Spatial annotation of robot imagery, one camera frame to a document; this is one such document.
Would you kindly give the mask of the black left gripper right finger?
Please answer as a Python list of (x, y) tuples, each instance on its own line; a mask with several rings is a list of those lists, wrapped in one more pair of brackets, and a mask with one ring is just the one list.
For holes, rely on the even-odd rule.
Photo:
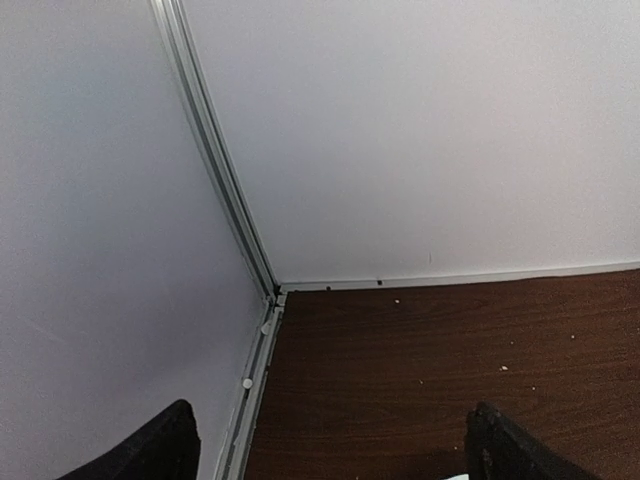
[(556, 454), (490, 403), (478, 403), (466, 426), (471, 479), (595, 480), (593, 473)]

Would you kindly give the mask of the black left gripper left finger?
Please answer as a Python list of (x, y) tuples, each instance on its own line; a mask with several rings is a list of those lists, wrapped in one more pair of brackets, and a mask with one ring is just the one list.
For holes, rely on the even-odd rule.
[(67, 480), (195, 480), (200, 454), (201, 440), (193, 407), (179, 399), (114, 448), (63, 477)]

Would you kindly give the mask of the aluminium corner frame post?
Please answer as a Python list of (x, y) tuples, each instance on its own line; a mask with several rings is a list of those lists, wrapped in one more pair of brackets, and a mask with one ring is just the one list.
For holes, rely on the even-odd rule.
[(251, 217), (226, 145), (184, 5), (181, 1), (153, 1), (151, 7), (210, 182), (257, 288), (267, 302), (274, 304), (280, 286)]

